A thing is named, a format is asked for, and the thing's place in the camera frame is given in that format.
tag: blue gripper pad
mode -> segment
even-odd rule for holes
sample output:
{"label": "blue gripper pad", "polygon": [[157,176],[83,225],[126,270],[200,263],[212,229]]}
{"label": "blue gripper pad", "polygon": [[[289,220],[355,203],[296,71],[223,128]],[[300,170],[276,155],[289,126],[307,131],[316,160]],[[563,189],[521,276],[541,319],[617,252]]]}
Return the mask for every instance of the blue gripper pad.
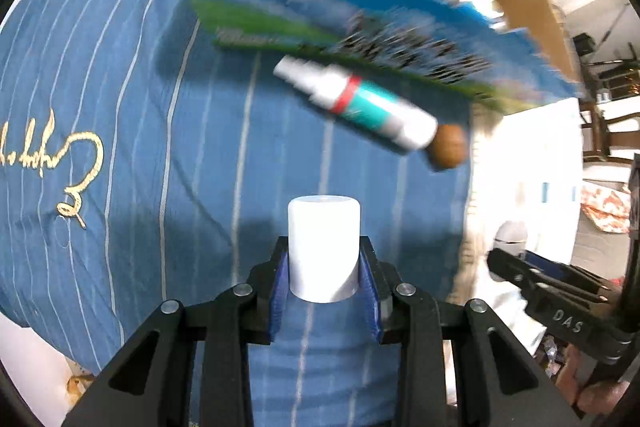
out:
{"label": "blue gripper pad", "polygon": [[269,336],[271,342],[276,336],[276,333],[280,331],[280,325],[282,324],[282,314],[284,313],[284,306],[287,302],[287,295],[289,294],[289,252],[284,251],[278,264],[278,271],[276,272],[275,283],[273,285],[273,294],[270,301],[270,321],[269,321]]}
{"label": "blue gripper pad", "polygon": [[525,252],[524,261],[542,270],[542,272],[549,277],[553,277],[559,281],[564,280],[565,273],[562,270],[562,266],[558,266],[558,264],[553,263],[553,261],[540,257],[538,254],[529,250]]}
{"label": "blue gripper pad", "polygon": [[373,282],[371,276],[371,269],[367,257],[364,255],[362,248],[360,248],[360,256],[358,258],[358,283],[360,284],[360,295],[364,299],[365,304],[365,318],[371,336],[380,341],[382,337],[382,324],[380,323],[380,299],[378,292],[376,291],[376,285]]}

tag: blue cloth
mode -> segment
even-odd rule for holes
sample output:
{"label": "blue cloth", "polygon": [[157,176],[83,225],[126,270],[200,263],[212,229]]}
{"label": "blue cloth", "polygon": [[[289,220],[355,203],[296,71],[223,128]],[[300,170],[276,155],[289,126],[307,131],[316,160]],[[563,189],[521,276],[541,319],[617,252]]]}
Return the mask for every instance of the blue cloth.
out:
{"label": "blue cloth", "polygon": [[[163,299],[244,280],[288,201],[318,193],[356,198],[380,259],[445,298],[469,163],[435,171],[334,120],[273,76],[280,57],[216,49],[187,0],[23,0],[0,35],[2,313],[98,373]],[[455,92],[369,78],[468,130]],[[359,295],[289,295],[282,320],[250,351],[257,426],[391,417],[399,351],[372,340]]]}

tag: teal label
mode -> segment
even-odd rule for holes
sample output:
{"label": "teal label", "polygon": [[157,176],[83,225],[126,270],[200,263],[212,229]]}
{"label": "teal label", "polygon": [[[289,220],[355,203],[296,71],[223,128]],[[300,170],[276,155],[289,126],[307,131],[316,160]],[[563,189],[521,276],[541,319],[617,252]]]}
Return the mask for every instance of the teal label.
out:
{"label": "teal label", "polygon": [[367,129],[377,131],[393,113],[398,100],[399,97],[391,91],[363,80],[342,116]]}

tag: screw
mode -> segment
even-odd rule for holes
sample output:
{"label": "screw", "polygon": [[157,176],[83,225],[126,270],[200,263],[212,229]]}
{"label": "screw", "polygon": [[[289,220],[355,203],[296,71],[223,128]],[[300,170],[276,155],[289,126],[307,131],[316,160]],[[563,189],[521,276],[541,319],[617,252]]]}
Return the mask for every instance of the screw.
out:
{"label": "screw", "polygon": [[247,284],[246,282],[241,282],[240,284],[236,284],[234,286],[234,293],[238,297],[246,297],[247,295],[251,295],[252,291],[254,291],[254,289],[251,288],[251,285]]}
{"label": "screw", "polygon": [[408,282],[402,282],[396,286],[396,291],[403,297],[410,297],[415,293],[415,286]]}
{"label": "screw", "polygon": [[487,308],[486,302],[482,299],[472,299],[471,302],[469,302],[469,307],[476,313],[484,313]]}
{"label": "screw", "polygon": [[171,313],[175,313],[180,308],[180,303],[178,301],[170,300],[164,301],[160,306],[160,311],[162,313],[166,313],[167,315]]}

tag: wooden chair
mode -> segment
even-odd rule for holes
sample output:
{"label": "wooden chair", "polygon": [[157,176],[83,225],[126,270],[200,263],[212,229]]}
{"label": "wooden chair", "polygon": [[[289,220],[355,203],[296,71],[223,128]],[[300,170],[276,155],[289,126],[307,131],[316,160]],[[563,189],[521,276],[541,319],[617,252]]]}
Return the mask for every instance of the wooden chair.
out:
{"label": "wooden chair", "polygon": [[640,130],[611,132],[609,125],[626,120],[640,121],[640,112],[635,112],[618,118],[607,120],[601,110],[593,102],[580,104],[580,110],[588,110],[591,115],[591,123],[582,124],[583,129],[591,130],[591,147],[582,151],[585,163],[607,162],[631,165],[634,161],[629,158],[620,158],[611,155],[612,148],[638,149],[640,150]]}

